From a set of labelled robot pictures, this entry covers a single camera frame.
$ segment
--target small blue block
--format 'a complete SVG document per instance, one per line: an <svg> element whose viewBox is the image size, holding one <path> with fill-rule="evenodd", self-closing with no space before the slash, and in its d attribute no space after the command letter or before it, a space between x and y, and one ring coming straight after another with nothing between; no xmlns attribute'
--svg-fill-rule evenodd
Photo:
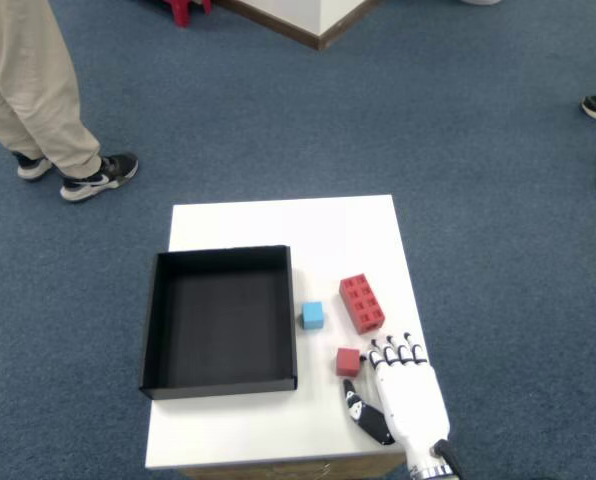
<svg viewBox="0 0 596 480"><path fill-rule="evenodd" d="M325 323L325 314L322 311L322 303L310 302L302 305L302 328L314 330L322 328Z"/></svg>

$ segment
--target small red cube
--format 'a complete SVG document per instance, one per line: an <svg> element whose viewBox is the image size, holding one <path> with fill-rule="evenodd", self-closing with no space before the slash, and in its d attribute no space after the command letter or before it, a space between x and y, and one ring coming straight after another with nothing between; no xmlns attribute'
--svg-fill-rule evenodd
<svg viewBox="0 0 596 480"><path fill-rule="evenodd" d="M360 371L360 351L355 348L339 348L336 355L336 375L355 377Z"/></svg>

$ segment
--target nike logo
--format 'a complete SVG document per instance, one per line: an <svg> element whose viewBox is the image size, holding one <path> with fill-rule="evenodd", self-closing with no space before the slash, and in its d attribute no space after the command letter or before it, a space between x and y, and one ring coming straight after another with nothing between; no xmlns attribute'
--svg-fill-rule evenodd
<svg viewBox="0 0 596 480"><path fill-rule="evenodd" d="M96 180L94 182L92 181L86 181L86 182L73 182L77 185L91 185L93 187L97 186L97 185L106 185L109 183L109 177L107 175L100 174L100 176L102 177L100 180Z"/></svg>

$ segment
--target robot finger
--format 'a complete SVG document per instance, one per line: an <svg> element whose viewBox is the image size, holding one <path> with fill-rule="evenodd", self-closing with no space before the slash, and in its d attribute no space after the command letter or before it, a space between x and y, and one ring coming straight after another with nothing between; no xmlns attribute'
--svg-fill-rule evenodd
<svg viewBox="0 0 596 480"><path fill-rule="evenodd" d="M382 353L387 365L391 366L395 363L400 363L400 359L394 350L394 346L389 342L378 343L376 339L371 341L371 344Z"/></svg>
<svg viewBox="0 0 596 480"><path fill-rule="evenodd" d="M366 357L369 360L369 362L371 363L371 366L374 367L374 370L377 369L378 365L380 365L381 363L383 363L385 365L387 364L387 362L383 358L382 354L375 348L370 348L367 351Z"/></svg>
<svg viewBox="0 0 596 480"><path fill-rule="evenodd" d="M428 363L427 354L422 348L422 345L416 343L415 339L409 332L405 332L405 340L407 340L407 343L409 343L409 348L411 349L411 354L414 357L414 361L417 364Z"/></svg>
<svg viewBox="0 0 596 480"><path fill-rule="evenodd" d="M403 365L407 365L409 363L413 364L414 356L412 355L411 349L409 348L409 343L405 340L404 336L394 337L389 335L387 336L387 341L396 349L400 363Z"/></svg>

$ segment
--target black box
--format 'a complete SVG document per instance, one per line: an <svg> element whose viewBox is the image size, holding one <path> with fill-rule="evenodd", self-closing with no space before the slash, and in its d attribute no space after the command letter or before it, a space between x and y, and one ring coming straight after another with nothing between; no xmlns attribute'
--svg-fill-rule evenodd
<svg viewBox="0 0 596 480"><path fill-rule="evenodd" d="M140 390L154 400L295 390L287 246L160 253Z"/></svg>

